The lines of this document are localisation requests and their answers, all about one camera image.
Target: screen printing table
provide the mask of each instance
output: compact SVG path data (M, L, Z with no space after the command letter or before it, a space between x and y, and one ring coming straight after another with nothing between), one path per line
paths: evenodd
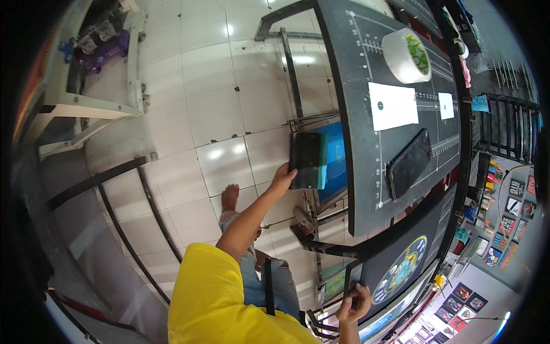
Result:
M436 2L432 3L432 8L436 8L439 12L433 12L433 14L424 0L401 2L400 7L398 1L388 1L388 3L393 4L393 9L397 8L397 12L406 13L407 20L414 18L419 21L427 31L432 33L432 37L443 37L447 42L450 41L450 28L441 26L441 23L445 23L445 19L437 8ZM280 32L269 32L273 23L310 8L315 11L322 34L286 32L285 28L281 28ZM405 17L403 13L396 14L398 14L395 16L396 18L406 22L403 20ZM461 205L464 203L470 170L471 109L468 105L458 101L469 96L464 86L458 54L449 57L431 41L419 35L428 52L432 78L428 82L404 85L393 76L387 67L381 49L382 37L404 27L406 25L403 23L355 2L302 0L263 17L255 37L256 41L266 38L282 40L298 117L290 121L291 130L324 131L330 137L334 133L335 126L341 128L341 138L338 139L343 141L345 151L345 180L341 184L344 187L333 188L333 195L324 197L324 200L321 200L320 190L306 191L306 196L313 194L315 198L314 202L308 199L312 223L318 227L348 214L350 234L355 237L368 236L381 224L392 220L397 214L431 191L405 219L395 225L391 222L390 228L355 246L323 243L318 241L318 233L311 231L311 228L301 225L291 226L302 247L315 252L316 255L322 253L357 258L348 265L348 268L344 267L325 280L321 279L320 266L317 267L317 292L323 294L323 287L329 279L340 281L340 295L342 295L342 291L347 292L353 281L361 281L363 284L370 285L372 291L376 291L379 284L387 277L386 275L392 274L392 266L402 263L397 262L402 256L408 257L412 262L412 251L407 248L414 243L414 240L424 236L424 241L420 243L422 252L416 251L414 268L409 271L410 273L406 275L406 279L401 284L398 284L397 287L393 285L391 292L384 294L384 299L378 299L377 306L373 307L372 311L361 320L365 324L366 321L375 321L373 319L382 313L381 310L385 306L395 301L400 294L419 279L421 274L430 270L429 266L436 264L438 268L443 262L442 256L444 257L448 250L457 224L456 211L461 209ZM334 77L339 111L316 116L303 116L300 90L288 38L322 39L324 41ZM449 50L452 49L452 42L447 44L447 47ZM374 131L369 82L414 88L419 123ZM453 118L441 118L438 99L440 92L452 95ZM386 177L387 165L422 128L429 131L433 159L410 189L397 202L394 202ZM449 188L445 190L443 188L434 189L434 186L457 166L456 183L449 185ZM347 209L317 219L318 214L341 199L346 193L349 204ZM387 266L394 260L395 264ZM331 304L337 302L337 300L334 301L335 298L331 297ZM327 335L314 330L321 337L334 339L337 336L338 328L323 325L317 316L317 314L323 313L323 307L328 305L325 303L325 299L322 297L319 299L320 309L308 312L311 318L310 323L312 328L333 331L335 335Z

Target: white tile floor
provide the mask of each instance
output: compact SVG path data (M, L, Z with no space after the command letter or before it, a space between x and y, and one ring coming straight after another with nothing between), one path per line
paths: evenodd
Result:
M287 121L295 115L277 40L255 42L260 18L293 0L149 0L146 40L139 47L139 77L151 104L141 117L109 127L86 143L95 173L144 152L158 160L145 165L161 216L182 254L195 242L215 245L221 232L221 192L239 184L237 210L263 193L278 166L288 160ZM272 29L317 32L312 10ZM332 73L322 41L290 40L305 114L337 108ZM118 59L90 77L85 94L126 101L125 61ZM104 187L118 221L140 259L171 296L178 262L153 217L137 172ZM266 215L268 226L256 248L289 261L302 309L315 306L313 254L291 233L292 209L303 192L289 190ZM348 244L347 221L322 228L322 239ZM130 257L129 262L137 268ZM324 256L323 265L343 259Z

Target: black shoulder strap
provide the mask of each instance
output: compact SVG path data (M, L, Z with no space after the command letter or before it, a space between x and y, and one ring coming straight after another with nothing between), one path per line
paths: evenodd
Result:
M275 306L273 301L273 283L271 281L271 259L265 261L266 273L266 312L269 315L275 315Z

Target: white paper card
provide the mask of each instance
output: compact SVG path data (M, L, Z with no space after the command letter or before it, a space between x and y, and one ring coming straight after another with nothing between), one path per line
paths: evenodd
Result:
M374 131L418 124L415 89L368 83Z
M438 93L439 96L439 111L441 119L449 119L454 117L453 96L450 93Z

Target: packing tape roll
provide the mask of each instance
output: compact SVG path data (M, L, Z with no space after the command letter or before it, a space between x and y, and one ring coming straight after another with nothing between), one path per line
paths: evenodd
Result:
M403 28L384 36L382 54L393 76L403 84L421 83L432 78L428 52L411 29Z

